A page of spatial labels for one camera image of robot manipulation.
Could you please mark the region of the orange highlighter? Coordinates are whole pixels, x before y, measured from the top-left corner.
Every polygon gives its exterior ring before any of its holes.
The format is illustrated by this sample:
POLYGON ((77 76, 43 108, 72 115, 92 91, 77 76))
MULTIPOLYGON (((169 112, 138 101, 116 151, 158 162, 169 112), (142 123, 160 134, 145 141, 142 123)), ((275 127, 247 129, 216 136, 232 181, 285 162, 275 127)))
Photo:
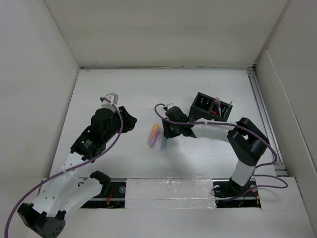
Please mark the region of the orange highlighter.
POLYGON ((148 140, 147 140, 147 143, 150 144, 150 142, 152 141, 152 138, 154 137, 154 134, 156 132, 156 130, 159 128, 159 124, 158 123, 155 123, 151 129, 151 132, 149 134, 149 137, 148 137, 148 140))

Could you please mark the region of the dark red gel pen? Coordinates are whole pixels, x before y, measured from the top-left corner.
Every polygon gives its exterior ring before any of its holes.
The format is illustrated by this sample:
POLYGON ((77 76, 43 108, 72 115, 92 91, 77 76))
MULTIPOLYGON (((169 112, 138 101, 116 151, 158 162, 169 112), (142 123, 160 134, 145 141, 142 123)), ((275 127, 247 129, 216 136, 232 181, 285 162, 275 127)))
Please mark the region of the dark red gel pen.
POLYGON ((216 99, 215 99, 215 110, 217 111, 217 113, 219 113, 219 110, 218 110, 218 97, 216 97, 216 99))

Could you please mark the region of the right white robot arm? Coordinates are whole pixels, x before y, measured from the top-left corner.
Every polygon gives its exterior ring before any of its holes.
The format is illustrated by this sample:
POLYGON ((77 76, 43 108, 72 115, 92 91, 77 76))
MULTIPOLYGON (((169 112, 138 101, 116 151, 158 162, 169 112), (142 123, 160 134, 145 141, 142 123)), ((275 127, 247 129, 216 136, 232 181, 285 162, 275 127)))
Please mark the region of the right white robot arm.
POLYGON ((241 195, 247 189, 252 172, 264 154, 268 138, 248 118, 241 118, 230 129, 228 123, 215 123, 206 119, 191 119, 174 104, 164 105, 166 118, 162 119, 164 137, 180 135, 191 138, 207 138, 229 143, 238 158, 228 189, 241 195))

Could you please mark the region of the black two-slot pen holder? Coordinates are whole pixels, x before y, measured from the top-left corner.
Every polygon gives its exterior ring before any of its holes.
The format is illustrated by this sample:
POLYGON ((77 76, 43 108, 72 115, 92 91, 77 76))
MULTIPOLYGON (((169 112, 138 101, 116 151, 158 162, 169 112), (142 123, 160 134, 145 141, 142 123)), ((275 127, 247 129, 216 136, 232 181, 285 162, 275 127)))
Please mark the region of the black two-slot pen holder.
POLYGON ((195 117, 196 119, 207 119, 220 122, 227 122, 232 111, 233 105, 231 106, 228 114, 224 117, 224 112, 228 107, 229 103, 221 101, 221 116, 217 116, 211 113, 215 111, 215 99, 211 96, 198 92, 189 110, 188 117, 195 117))

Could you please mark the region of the aluminium rail right side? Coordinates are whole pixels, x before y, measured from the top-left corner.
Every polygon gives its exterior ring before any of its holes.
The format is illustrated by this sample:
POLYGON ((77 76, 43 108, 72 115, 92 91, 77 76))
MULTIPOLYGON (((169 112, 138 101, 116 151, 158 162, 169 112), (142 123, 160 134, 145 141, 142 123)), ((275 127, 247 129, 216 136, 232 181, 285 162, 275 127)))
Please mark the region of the aluminium rail right side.
POLYGON ((282 177, 282 176, 288 176, 287 174, 287 170, 286 167, 284 165, 284 162, 282 160, 282 156, 279 150, 279 146, 272 128, 272 124, 270 122, 270 118, 265 106, 265 102, 256 78, 256 74, 255 71, 253 70, 253 68, 249 67, 247 69, 247 75, 251 84, 251 88, 253 90, 254 93, 254 97, 262 118, 262 122, 264 125, 264 130, 266 133, 267 138, 269 139, 270 145, 271 147, 275 150, 275 152, 277 153, 277 162, 273 165, 276 175, 278 177, 282 177))

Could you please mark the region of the blue highlighter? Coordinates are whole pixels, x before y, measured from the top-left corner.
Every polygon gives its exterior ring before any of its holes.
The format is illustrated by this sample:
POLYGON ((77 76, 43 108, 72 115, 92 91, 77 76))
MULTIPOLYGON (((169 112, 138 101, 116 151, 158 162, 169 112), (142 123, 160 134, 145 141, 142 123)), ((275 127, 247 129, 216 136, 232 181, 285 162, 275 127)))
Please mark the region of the blue highlighter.
POLYGON ((166 143, 167 143, 167 139, 165 137, 162 138, 161 141, 161 149, 165 149, 166 148, 166 143))

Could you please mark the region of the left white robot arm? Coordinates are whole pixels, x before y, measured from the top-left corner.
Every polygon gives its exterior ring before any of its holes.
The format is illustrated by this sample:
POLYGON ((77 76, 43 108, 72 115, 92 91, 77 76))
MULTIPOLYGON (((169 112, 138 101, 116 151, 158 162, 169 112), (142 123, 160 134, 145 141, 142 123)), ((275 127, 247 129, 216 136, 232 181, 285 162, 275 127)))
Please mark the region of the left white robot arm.
POLYGON ((120 132, 133 130, 136 122, 123 106, 96 110, 91 124, 71 146, 60 169, 62 174, 49 181, 31 203, 22 203, 18 208, 23 223, 42 238, 56 238, 72 213, 91 198, 108 195, 111 178, 100 171, 92 172, 77 189, 72 188, 92 159, 106 150, 106 144, 120 132))

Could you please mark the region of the blue gel pen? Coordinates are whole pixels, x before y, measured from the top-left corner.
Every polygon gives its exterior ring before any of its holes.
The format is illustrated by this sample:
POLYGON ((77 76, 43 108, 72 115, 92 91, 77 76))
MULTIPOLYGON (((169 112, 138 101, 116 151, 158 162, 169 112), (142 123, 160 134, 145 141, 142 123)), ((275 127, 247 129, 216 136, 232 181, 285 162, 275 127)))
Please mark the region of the blue gel pen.
POLYGON ((218 98, 218 110, 221 111, 221 100, 218 98))

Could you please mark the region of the pink highlighter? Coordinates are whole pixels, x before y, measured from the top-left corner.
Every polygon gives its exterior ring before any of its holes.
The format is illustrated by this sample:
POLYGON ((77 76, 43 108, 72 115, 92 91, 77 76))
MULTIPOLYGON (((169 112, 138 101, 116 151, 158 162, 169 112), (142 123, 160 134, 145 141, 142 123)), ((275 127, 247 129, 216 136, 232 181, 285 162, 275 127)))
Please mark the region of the pink highlighter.
POLYGON ((161 131, 161 127, 159 126, 159 128, 156 130, 155 134, 154 134, 154 137, 152 138, 152 141, 150 142, 149 144, 149 147, 150 148, 154 148, 155 146, 155 143, 160 135, 160 131, 161 131))

